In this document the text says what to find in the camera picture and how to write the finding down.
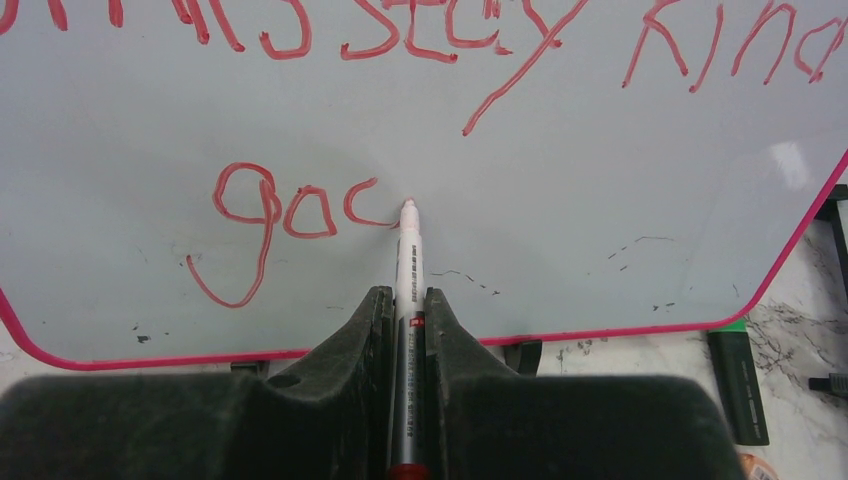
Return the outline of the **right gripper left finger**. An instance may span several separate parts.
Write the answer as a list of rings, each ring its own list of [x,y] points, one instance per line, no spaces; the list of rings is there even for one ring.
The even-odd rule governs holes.
[[[386,468],[384,324],[374,287],[286,370],[41,376],[1,398],[5,479],[377,479]]]

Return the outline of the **red white marker pen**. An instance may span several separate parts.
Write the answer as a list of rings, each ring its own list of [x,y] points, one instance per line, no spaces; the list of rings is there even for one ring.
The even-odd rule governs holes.
[[[404,201],[394,285],[394,379],[387,477],[428,479],[426,460],[426,332],[419,211]]]

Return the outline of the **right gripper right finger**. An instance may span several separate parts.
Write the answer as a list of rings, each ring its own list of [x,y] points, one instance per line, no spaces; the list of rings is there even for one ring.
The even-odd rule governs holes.
[[[427,453],[439,479],[741,479],[721,414],[666,375],[528,376],[426,294]]]

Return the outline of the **pink framed whiteboard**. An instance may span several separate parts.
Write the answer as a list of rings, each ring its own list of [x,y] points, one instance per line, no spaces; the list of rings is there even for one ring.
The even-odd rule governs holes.
[[[300,356],[407,199],[488,344],[713,328],[846,165],[843,1],[1,5],[1,319],[59,368]]]

